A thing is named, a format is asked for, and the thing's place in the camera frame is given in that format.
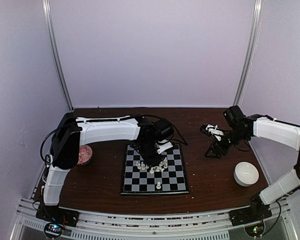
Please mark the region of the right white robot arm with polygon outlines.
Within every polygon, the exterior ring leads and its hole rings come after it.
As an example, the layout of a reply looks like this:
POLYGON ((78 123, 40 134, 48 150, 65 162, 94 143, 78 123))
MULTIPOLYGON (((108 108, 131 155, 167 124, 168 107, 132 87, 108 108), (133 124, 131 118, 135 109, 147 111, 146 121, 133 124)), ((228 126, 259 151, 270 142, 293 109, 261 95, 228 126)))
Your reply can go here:
POLYGON ((223 116, 230 127, 203 124, 200 132, 214 139, 205 157, 221 159, 230 147, 250 141, 263 168, 278 167, 278 179, 257 193, 246 210, 249 220, 258 220, 266 206, 300 189, 300 124, 278 120, 267 114, 245 115, 237 105, 227 108, 223 116))

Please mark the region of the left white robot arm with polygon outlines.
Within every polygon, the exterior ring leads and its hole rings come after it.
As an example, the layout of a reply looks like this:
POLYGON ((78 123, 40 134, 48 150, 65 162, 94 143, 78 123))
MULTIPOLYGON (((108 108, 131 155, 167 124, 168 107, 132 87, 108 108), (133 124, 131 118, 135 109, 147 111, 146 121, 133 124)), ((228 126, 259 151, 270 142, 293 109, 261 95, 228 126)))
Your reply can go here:
POLYGON ((58 127, 48 134, 51 146, 41 159, 48 168, 43 187, 42 213, 51 222, 62 218, 56 207, 68 172, 79 162, 81 146, 98 142, 129 141, 150 167, 163 159, 162 153, 173 147, 168 140, 174 134, 173 124, 157 117, 151 121, 149 115, 127 115, 108 118, 75 117, 66 113, 58 127))

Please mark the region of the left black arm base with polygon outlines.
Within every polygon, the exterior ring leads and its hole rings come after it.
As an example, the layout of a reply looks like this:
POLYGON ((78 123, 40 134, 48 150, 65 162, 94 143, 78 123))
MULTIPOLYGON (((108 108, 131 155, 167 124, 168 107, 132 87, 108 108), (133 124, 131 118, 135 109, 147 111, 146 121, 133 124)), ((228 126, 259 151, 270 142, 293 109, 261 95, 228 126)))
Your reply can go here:
POLYGON ((75 210, 40 203, 35 217, 47 222, 43 227, 43 233, 49 239, 55 240, 64 233, 66 227, 77 226, 79 215, 80 213, 75 210))

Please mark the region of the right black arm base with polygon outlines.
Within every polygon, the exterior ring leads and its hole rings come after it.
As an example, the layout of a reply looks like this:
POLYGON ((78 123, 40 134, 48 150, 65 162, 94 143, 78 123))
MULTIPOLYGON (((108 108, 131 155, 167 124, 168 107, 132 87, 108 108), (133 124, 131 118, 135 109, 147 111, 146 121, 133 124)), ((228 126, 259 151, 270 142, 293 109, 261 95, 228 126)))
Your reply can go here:
POLYGON ((252 199, 250 206, 231 210, 229 217, 233 227, 245 225, 245 233, 249 237, 261 237, 265 232, 266 218, 272 216, 269 205, 264 205, 261 200, 252 199))

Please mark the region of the black grey chessboard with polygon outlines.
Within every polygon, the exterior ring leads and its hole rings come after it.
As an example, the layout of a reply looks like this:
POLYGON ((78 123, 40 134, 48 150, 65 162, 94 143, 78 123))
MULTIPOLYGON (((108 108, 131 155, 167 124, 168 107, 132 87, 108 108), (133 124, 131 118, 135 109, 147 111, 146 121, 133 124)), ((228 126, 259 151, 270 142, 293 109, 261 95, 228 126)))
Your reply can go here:
POLYGON ((162 153, 163 161, 150 167, 130 145, 126 146, 121 178, 122 196, 188 194, 182 147, 176 143, 162 153))

